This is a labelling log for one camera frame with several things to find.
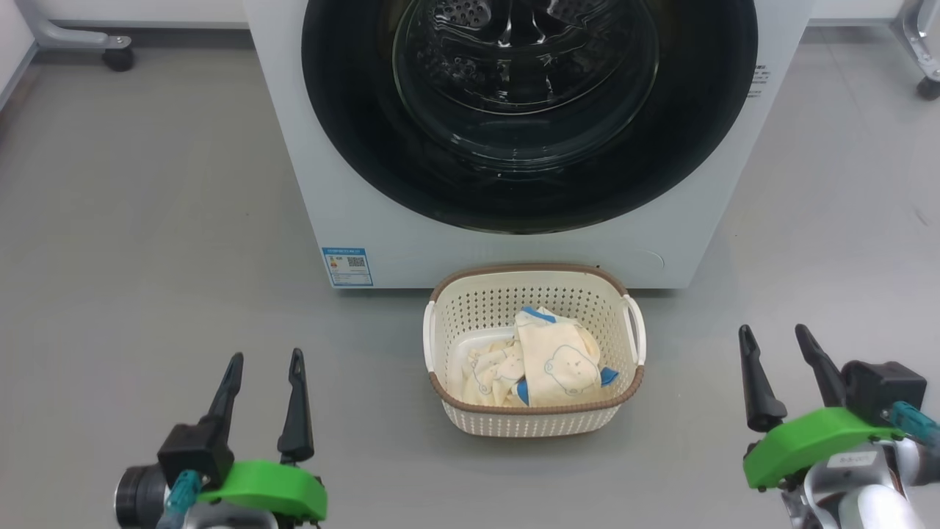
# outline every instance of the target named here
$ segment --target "metal stand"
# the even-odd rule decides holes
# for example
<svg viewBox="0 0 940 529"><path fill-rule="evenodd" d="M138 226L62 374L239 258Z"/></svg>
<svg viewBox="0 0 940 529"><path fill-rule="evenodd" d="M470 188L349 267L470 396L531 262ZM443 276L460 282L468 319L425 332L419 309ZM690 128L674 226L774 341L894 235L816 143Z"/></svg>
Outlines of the metal stand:
<svg viewBox="0 0 940 529"><path fill-rule="evenodd" d="M99 31L66 29L51 22L33 0L14 0L40 49L103 51L102 60L115 72L133 66L130 37L112 37Z"/></svg>
<svg viewBox="0 0 940 529"><path fill-rule="evenodd" d="M912 0L904 4L891 25L901 45L924 72L917 93L928 101L940 98L940 61L927 47L927 33L940 12L940 0Z"/></svg>

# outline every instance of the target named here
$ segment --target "gray floor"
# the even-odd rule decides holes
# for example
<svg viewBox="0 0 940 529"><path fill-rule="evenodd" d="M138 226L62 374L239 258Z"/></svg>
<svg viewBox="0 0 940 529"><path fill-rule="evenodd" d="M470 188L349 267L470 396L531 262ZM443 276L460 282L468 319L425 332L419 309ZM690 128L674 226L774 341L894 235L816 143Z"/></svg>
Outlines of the gray floor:
<svg viewBox="0 0 940 529"><path fill-rule="evenodd" d="M235 351L240 458L276 456L306 351L333 529L789 527L744 485L744 322L791 416L821 404L797 322L837 363L940 384L940 102L885 31L807 33L693 286L639 293L638 396L549 441L449 423L421 356L428 293L330 290L252 52L32 73L0 125L4 527L113 526L124 468L204 411ZM913 494L925 520L936 492Z"/></svg>

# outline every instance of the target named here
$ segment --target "washing machine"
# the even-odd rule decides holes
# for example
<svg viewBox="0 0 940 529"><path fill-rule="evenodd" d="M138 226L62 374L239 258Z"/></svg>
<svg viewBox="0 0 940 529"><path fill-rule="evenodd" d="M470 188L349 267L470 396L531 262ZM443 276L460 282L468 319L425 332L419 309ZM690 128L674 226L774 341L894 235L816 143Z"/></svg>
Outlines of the washing machine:
<svg viewBox="0 0 940 529"><path fill-rule="evenodd" d="M336 288L557 262L687 286L813 4L245 0Z"/></svg>

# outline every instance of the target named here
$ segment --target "white plastic basket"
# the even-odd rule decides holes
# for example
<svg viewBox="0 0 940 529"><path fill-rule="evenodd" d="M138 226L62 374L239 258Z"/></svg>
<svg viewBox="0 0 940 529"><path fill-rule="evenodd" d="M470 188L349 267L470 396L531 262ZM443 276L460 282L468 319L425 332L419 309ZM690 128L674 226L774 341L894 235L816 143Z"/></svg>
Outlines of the white plastic basket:
<svg viewBox="0 0 940 529"><path fill-rule="evenodd" d="M575 406L501 408L461 401L469 352L508 338L524 306L576 318L601 348L601 365L620 371L594 402ZM488 437L556 437L606 425L636 393L646 363L643 315L606 272L576 264L493 266L454 274L434 289L424 311L424 359L447 417L459 429Z"/></svg>

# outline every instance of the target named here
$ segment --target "blue trim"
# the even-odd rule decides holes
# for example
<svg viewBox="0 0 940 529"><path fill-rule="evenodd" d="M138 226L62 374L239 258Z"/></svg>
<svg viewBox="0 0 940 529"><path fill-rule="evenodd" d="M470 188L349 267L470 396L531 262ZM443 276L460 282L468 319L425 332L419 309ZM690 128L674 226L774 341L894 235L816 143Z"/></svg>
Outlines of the blue trim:
<svg viewBox="0 0 940 529"><path fill-rule="evenodd" d="M365 248L324 248L323 255L366 255Z"/></svg>
<svg viewBox="0 0 940 529"><path fill-rule="evenodd" d="M528 406L528 382L526 382L524 378L516 385L516 394L518 394L520 400Z"/></svg>
<svg viewBox="0 0 940 529"><path fill-rule="evenodd" d="M537 318L541 318L541 319L547 321L548 323L557 323L557 321L558 321L558 320L555 319L554 316L550 316L550 315L548 315L548 314L540 313L539 311L536 311L536 310L533 309L532 307L523 307L523 312L526 313L526 314L529 314L529 315L531 315L531 316L535 316L535 317L537 317Z"/></svg>
<svg viewBox="0 0 940 529"><path fill-rule="evenodd" d="M606 387L614 383L614 380L617 380L617 377L620 376L620 371L614 371L609 367L604 367L601 370L601 387Z"/></svg>

